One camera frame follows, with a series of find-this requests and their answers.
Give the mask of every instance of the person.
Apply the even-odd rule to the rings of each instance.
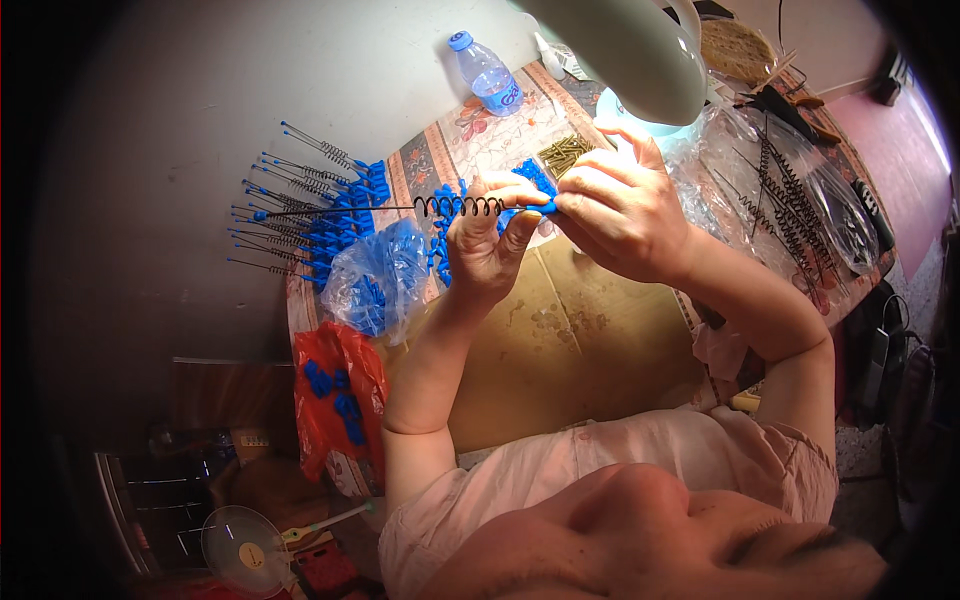
[[[540,215],[458,217],[453,281],[394,381],[382,430],[391,598],[849,598],[885,562],[826,525],[834,467],[833,345],[813,304],[689,225],[654,141],[635,159],[581,156],[551,218],[598,265],[676,287],[722,314],[766,361],[753,420],[719,406],[658,410],[505,444],[457,468],[446,421],[478,325],[512,289]],[[542,204],[488,173],[472,196]]]

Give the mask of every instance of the desk lamp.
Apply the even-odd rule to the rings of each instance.
[[[573,51],[606,84],[597,114],[637,121],[654,137],[693,123],[707,97],[700,18],[690,0],[667,0],[681,25],[651,0],[512,0],[545,37]]]

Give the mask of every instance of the blue bottle cap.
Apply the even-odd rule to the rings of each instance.
[[[453,50],[460,51],[473,43],[473,36],[467,32],[457,32],[456,34],[450,36],[450,39],[448,39],[446,43]]]

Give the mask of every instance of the plastic wrap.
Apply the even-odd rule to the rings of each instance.
[[[423,232],[407,217],[337,254],[320,302],[337,323],[373,337],[387,334],[394,346],[426,305],[426,263]]]
[[[824,315],[875,267],[876,232],[852,189],[777,117],[713,105],[658,143],[686,219],[792,281]]]
[[[320,481],[324,468],[345,495],[380,495],[384,488],[383,442],[380,421],[390,392],[383,364],[370,342],[357,331],[324,322],[316,331],[294,336],[297,379],[294,401],[300,438],[300,468],[310,481]],[[348,389],[342,386],[317,396],[311,385],[309,365],[329,375],[346,371]],[[349,435],[337,412],[338,399],[355,402],[363,432],[358,444]]]

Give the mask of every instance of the red plastic bag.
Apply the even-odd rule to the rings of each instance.
[[[297,432],[300,436],[300,468],[311,481],[319,481],[324,465],[345,495],[383,495],[384,458],[380,421],[387,399],[387,377],[376,350],[366,336],[332,322],[316,331],[294,336],[297,355]],[[337,369],[349,373],[351,394],[360,407],[365,444],[355,445],[348,436],[334,400],[346,390],[334,388],[317,398],[303,373],[313,360],[331,377]]]

